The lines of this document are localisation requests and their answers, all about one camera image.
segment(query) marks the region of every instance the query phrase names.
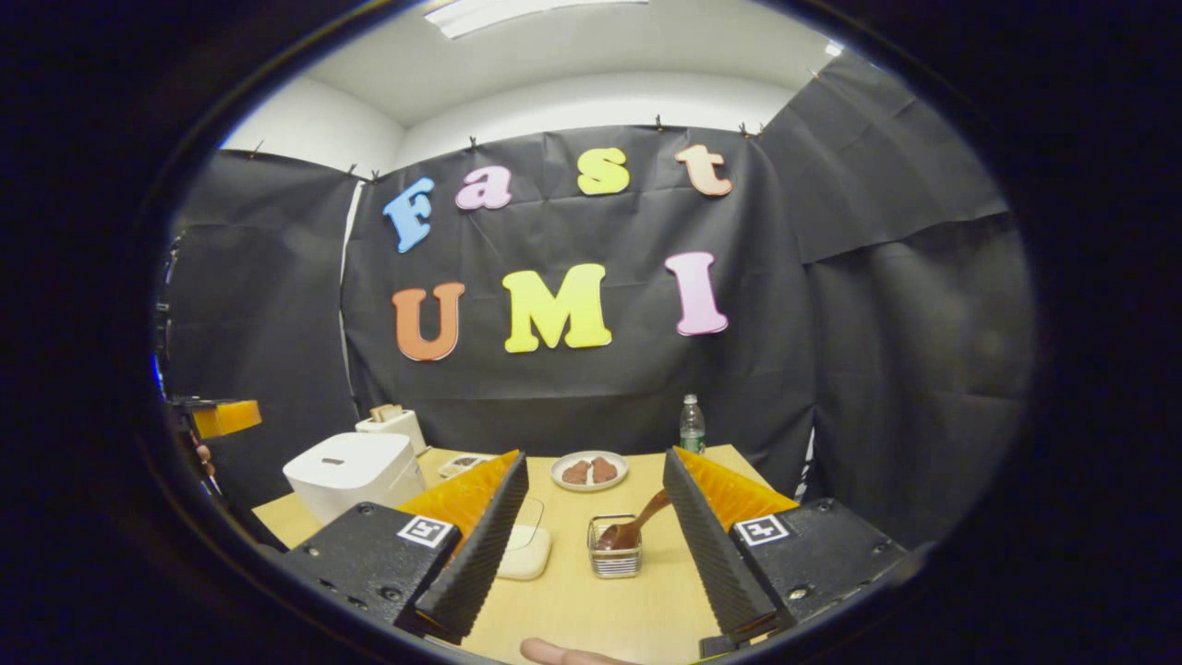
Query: black backdrop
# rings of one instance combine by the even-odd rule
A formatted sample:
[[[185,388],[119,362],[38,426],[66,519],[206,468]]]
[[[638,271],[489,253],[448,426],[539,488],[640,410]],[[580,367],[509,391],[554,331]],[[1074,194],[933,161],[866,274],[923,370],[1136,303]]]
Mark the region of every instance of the black backdrop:
[[[836,58],[768,123],[817,340],[817,469],[907,546],[948,533],[1013,441],[1034,364],[1015,220],[928,104]]]
[[[674,154],[702,143],[723,156],[734,190],[706,196]],[[621,148],[631,172],[618,194],[587,196],[576,161]],[[454,203],[470,170],[513,172],[500,209]],[[383,207],[422,176],[435,181],[430,234],[404,254]],[[780,488],[799,474],[811,426],[813,352],[804,269],[775,170],[759,144],[706,129],[593,128],[501,141],[427,159],[368,188],[358,206],[343,286],[351,376],[362,409],[401,402],[417,410],[427,439],[483,452],[532,455],[602,449],[660,452],[677,441],[681,398],[703,405],[708,444],[734,444]],[[729,326],[681,337],[669,255],[707,250],[719,309]],[[501,279],[534,269],[557,292],[566,270],[597,262],[606,347],[559,344],[511,354],[509,293]],[[404,358],[394,341],[394,292],[430,293],[462,281],[460,339],[437,363]],[[434,339],[439,305],[422,305]]]
[[[177,216],[168,379],[177,396],[259,402],[260,425],[208,441],[242,508],[291,493],[284,464],[357,422],[338,321],[355,187],[326,167],[222,151]]]
[[[690,185],[674,154],[694,143],[726,159],[728,195]],[[631,182],[587,196],[576,161],[606,146],[628,155]],[[493,164],[512,171],[512,202],[459,209],[461,178]],[[435,181],[431,232],[400,254],[382,209],[423,176]],[[816,426],[810,494],[836,496],[908,546],[947,533],[1017,428],[1033,308],[1012,214],[930,106],[849,54],[758,137],[591,128],[383,176],[363,187],[338,291],[352,187],[313,164],[223,155],[182,214],[190,234],[171,289],[175,374],[188,392],[264,403],[264,428],[241,435],[253,443],[217,451],[245,471],[252,504],[288,491],[287,459],[352,429],[338,306],[356,406],[414,409],[434,445],[656,452],[676,441],[681,397],[694,392],[708,442],[734,444],[782,493],[794,489]],[[193,221],[207,217],[223,221]],[[258,219],[272,220],[266,242]],[[715,255],[710,279],[729,318],[719,334],[675,328],[681,302],[663,262],[688,250]],[[535,269],[557,292],[582,262],[606,268],[611,345],[507,353],[505,274]],[[414,363],[397,348],[390,298],[444,281],[466,286],[459,345],[439,363]],[[216,307],[187,318],[189,298]],[[428,295],[421,311],[422,335],[434,339],[437,301]],[[217,354],[227,360],[213,363]],[[245,367],[265,372],[233,370]],[[274,409],[299,416],[277,419]]]

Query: orange letter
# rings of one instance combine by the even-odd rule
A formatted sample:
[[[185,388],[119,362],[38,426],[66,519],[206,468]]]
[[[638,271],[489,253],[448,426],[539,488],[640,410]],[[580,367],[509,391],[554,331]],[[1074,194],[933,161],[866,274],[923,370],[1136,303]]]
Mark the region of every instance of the orange letter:
[[[686,167],[689,169],[689,181],[694,184],[694,189],[707,196],[725,196],[730,191],[730,181],[719,180],[714,175],[714,167],[722,165],[722,155],[715,155],[707,150],[706,145],[699,143],[686,148],[673,157],[678,162],[686,162]]]
[[[433,343],[418,334],[418,304],[427,298],[422,288],[407,288],[394,294],[395,332],[398,351],[415,361],[443,360],[460,341],[460,293],[463,283],[448,281],[431,291],[440,301],[440,337]]]

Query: water bottle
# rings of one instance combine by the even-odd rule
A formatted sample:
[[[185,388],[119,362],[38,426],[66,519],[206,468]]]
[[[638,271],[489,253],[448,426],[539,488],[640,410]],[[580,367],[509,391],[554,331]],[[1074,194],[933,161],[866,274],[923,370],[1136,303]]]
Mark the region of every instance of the water bottle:
[[[697,406],[697,396],[686,396],[681,408],[681,448],[689,452],[706,452],[706,418]]]

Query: yellow letter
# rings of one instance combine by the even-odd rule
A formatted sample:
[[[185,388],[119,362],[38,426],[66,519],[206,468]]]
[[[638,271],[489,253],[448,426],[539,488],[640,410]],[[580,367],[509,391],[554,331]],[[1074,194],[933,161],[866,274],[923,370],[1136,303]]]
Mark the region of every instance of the yellow letter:
[[[571,320],[567,347],[579,350],[611,344],[611,330],[603,325],[603,307],[599,305],[599,281],[606,273],[599,263],[576,265],[566,270],[558,295],[552,295],[541,276],[532,269],[506,274],[501,283],[509,291],[513,327],[509,339],[505,341],[505,351],[524,354],[538,348],[531,319],[550,348],[558,346],[567,318]]]
[[[628,187],[631,176],[624,168],[624,151],[619,148],[592,148],[579,155],[579,189],[584,194],[615,194]]]

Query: wooden table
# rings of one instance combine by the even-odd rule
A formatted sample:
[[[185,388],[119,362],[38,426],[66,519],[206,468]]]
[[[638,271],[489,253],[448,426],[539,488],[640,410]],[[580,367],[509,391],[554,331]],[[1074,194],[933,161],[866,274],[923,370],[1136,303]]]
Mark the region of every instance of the wooden table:
[[[461,454],[433,449],[420,456],[429,488],[443,482],[439,468],[456,455]],[[734,446],[707,449],[706,457],[767,485]],[[545,572],[530,581],[498,578],[461,647],[505,663],[528,663],[518,647],[522,639],[538,637],[645,665],[697,660],[697,640],[719,634],[719,626],[673,508],[644,527],[636,578],[600,580],[587,560],[587,521],[595,515],[639,513],[662,487],[664,455],[628,457],[628,477],[599,493],[571,493],[554,484],[550,468],[556,459],[527,459],[527,497],[545,504],[541,526],[553,539]],[[260,506],[254,514],[287,547],[320,529],[294,494]]]

